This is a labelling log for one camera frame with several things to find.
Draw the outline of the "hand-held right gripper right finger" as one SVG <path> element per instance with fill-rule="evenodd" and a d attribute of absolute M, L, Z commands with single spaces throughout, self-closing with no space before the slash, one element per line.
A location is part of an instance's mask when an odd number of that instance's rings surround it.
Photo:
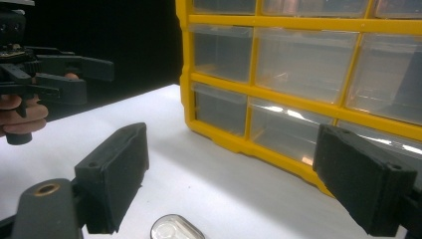
<path fill-rule="evenodd" d="M 313 171 L 369 235 L 418 235 L 417 170 L 352 131 L 322 124 Z"/>

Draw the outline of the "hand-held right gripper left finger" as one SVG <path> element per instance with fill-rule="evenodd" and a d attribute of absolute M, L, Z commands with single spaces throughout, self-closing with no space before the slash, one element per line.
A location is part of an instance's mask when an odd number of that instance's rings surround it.
<path fill-rule="evenodd" d="M 75 166 L 80 223 L 91 234 L 112 234 L 149 169 L 146 124 L 124 126 Z"/>

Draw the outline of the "small clear plastic case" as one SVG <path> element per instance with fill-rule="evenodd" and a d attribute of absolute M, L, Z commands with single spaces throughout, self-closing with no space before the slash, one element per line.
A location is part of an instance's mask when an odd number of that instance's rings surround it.
<path fill-rule="evenodd" d="M 153 223 L 150 239 L 206 239 L 206 237 L 184 217 L 167 214 Z"/>

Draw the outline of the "yellow drawer organizer cabinet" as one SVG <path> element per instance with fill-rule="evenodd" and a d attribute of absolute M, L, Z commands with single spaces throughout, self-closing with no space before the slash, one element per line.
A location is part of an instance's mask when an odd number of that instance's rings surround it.
<path fill-rule="evenodd" d="M 422 1 L 175 0 L 187 125 L 317 183 L 255 144 L 252 98 L 332 118 L 422 176 Z"/>

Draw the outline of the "clear plastic drawer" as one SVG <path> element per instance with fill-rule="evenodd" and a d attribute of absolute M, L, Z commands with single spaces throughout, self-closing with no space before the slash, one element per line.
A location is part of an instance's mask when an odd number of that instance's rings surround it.
<path fill-rule="evenodd" d="M 252 98 L 251 140 L 266 149 L 312 165 L 321 124 L 332 118 Z"/>

